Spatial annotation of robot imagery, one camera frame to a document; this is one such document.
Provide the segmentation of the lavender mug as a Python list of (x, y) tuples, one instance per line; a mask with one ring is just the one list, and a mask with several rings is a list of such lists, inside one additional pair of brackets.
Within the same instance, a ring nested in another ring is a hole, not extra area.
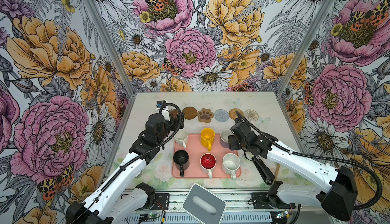
[(233, 135), (230, 129), (225, 129), (220, 133), (220, 145), (223, 148), (229, 148), (229, 136)]

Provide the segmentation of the glossy brown round coaster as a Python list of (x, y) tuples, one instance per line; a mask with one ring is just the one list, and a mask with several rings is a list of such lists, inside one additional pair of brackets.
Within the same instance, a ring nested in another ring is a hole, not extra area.
[(178, 120), (179, 112), (176, 109), (170, 110), (170, 117), (172, 120)]

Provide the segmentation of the multicolour woven round coaster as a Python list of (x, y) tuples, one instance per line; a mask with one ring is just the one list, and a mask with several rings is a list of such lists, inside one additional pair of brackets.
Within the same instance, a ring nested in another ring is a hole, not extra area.
[(259, 117), (260, 117), (259, 114), (255, 110), (252, 110), (252, 109), (245, 110), (244, 116), (249, 121), (257, 121), (257, 120), (259, 120)]

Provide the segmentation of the tan rattan round coaster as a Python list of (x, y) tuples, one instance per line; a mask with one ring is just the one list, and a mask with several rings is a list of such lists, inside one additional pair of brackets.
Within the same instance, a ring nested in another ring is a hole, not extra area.
[(238, 115), (237, 113), (241, 114), (241, 115), (244, 115), (244, 112), (238, 108), (233, 108), (229, 111), (229, 117), (230, 119), (232, 120), (235, 120), (238, 118)]

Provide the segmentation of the grey woven round coaster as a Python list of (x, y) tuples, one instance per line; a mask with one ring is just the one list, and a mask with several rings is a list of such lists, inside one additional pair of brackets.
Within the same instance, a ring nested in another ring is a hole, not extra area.
[(218, 122), (226, 122), (226, 121), (229, 120), (230, 116), (229, 116), (229, 113), (228, 113), (226, 110), (217, 109), (217, 110), (214, 112), (214, 118), (215, 118)]

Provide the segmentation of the yellow mug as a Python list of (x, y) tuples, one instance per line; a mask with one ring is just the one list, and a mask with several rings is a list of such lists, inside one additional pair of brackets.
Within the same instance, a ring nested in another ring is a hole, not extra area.
[(205, 148), (208, 149), (208, 151), (212, 150), (212, 145), (214, 143), (214, 138), (215, 138), (215, 132), (211, 128), (204, 128), (202, 129), (201, 133), (201, 144)]

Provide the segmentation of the matte brown round coaster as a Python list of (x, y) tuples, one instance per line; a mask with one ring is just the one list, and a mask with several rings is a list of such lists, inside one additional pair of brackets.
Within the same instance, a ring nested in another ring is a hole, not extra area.
[(198, 116), (198, 110), (195, 107), (185, 107), (182, 112), (187, 120), (192, 120)]

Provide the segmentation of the brown paw print coaster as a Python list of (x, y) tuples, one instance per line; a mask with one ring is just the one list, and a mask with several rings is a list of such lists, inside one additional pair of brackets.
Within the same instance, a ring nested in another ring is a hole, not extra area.
[(198, 111), (197, 116), (199, 122), (210, 123), (214, 117), (214, 113), (210, 109), (202, 108)]

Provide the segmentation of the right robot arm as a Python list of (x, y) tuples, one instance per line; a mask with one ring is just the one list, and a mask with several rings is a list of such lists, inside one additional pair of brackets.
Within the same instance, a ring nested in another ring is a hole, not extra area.
[[(230, 150), (242, 150), (253, 156), (251, 161), (265, 184), (271, 186), (268, 198), (277, 196), (283, 204), (303, 204), (320, 206), (330, 216), (348, 222), (358, 195), (353, 173), (347, 167), (336, 169), (310, 158), (293, 154), (293, 150), (279, 149), (284, 144), (277, 138), (265, 133), (257, 135), (243, 121), (237, 120), (231, 127), (229, 136)], [(272, 171), (263, 160), (269, 159), (283, 165), (313, 183), (310, 190), (300, 190), (275, 181)]]

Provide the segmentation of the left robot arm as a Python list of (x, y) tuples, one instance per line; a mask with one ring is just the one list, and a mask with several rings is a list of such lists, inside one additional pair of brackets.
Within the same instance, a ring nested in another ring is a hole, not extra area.
[(69, 206), (66, 214), (68, 224), (117, 224), (137, 209), (153, 205), (155, 189), (146, 183), (139, 184), (124, 199), (120, 196), (184, 127), (184, 114), (177, 105), (157, 101), (156, 108), (158, 112), (148, 117), (145, 129), (119, 167), (82, 203), (74, 202)]

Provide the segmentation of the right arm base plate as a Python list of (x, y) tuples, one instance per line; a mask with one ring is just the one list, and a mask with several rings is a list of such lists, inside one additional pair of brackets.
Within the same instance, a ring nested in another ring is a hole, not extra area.
[(296, 209), (295, 204), (286, 204), (277, 195), (269, 196), (266, 192), (253, 192), (247, 203), (254, 209)]

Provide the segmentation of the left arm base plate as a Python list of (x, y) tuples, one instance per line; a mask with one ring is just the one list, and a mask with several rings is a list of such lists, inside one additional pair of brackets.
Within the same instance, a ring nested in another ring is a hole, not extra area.
[(167, 194), (167, 193), (156, 193), (155, 194), (154, 204), (153, 204), (151, 210), (161, 211), (161, 207), (158, 204), (158, 202), (160, 203), (160, 205), (162, 206), (164, 211), (168, 210), (169, 202), (170, 202), (170, 194)]

